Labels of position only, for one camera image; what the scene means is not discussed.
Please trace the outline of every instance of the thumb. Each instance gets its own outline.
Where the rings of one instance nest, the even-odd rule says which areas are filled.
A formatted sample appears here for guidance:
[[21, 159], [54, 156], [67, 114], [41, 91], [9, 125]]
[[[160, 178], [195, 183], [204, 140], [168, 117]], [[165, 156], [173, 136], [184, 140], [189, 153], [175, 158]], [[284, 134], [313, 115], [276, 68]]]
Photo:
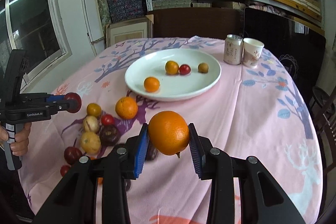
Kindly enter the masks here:
[[8, 133], [2, 126], [0, 126], [0, 139], [4, 141], [8, 140]]

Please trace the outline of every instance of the red fruit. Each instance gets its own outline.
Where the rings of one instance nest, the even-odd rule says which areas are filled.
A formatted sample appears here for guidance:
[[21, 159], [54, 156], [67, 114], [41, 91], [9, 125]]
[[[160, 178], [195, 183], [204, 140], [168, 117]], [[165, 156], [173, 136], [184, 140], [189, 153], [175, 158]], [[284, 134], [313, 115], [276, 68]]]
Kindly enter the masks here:
[[191, 72], [191, 68], [188, 65], [183, 64], [180, 66], [179, 71], [181, 75], [187, 75]]
[[101, 123], [104, 126], [110, 126], [110, 125], [114, 124], [114, 118], [110, 114], [105, 114], [101, 117]]
[[61, 167], [61, 176], [62, 177], [64, 177], [65, 176], [65, 174], [70, 170], [70, 166], [69, 165], [63, 165], [62, 167]]
[[65, 94], [64, 95], [64, 100], [76, 100], [77, 101], [77, 107], [76, 108], [67, 110], [70, 113], [76, 113], [82, 107], [82, 99], [77, 93], [69, 92], [68, 94]]
[[64, 150], [64, 159], [70, 165], [73, 165], [81, 156], [83, 156], [82, 152], [76, 147], [69, 146]]

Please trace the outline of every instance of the can lid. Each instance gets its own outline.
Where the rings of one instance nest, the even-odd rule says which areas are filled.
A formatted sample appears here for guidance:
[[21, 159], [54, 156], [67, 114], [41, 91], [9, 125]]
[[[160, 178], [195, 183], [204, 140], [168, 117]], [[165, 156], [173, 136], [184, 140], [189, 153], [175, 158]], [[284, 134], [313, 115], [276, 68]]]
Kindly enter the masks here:
[[232, 39], [237, 39], [237, 40], [243, 40], [242, 37], [240, 37], [239, 35], [235, 35], [235, 34], [228, 34], [226, 36], [226, 38], [232, 38]]

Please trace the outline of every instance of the oval plate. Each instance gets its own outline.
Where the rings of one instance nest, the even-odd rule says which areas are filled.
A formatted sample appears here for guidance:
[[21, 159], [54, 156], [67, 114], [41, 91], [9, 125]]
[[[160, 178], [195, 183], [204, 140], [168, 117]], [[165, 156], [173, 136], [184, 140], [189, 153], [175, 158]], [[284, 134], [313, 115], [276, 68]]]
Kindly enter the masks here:
[[[191, 68], [188, 75], [167, 75], [165, 65], [173, 60]], [[208, 73], [199, 73], [198, 65], [209, 65]], [[153, 76], [160, 81], [158, 91], [146, 92], [143, 82]], [[191, 49], [169, 49], [150, 53], [135, 61], [125, 73], [126, 85], [135, 93], [146, 98], [172, 102], [196, 97], [212, 88], [221, 76], [221, 66], [212, 55]]]

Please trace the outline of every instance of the human hand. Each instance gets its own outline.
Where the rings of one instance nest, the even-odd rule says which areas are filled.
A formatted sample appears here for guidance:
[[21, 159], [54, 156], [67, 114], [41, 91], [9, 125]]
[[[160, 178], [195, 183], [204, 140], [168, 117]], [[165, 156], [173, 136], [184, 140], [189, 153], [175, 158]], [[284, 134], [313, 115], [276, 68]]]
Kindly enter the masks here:
[[[14, 156], [22, 156], [28, 151], [29, 144], [29, 134], [30, 128], [32, 126], [31, 122], [25, 123], [23, 130], [15, 134], [15, 143], [11, 143], [10, 149], [13, 151]], [[0, 141], [7, 141], [8, 133], [0, 126]]]

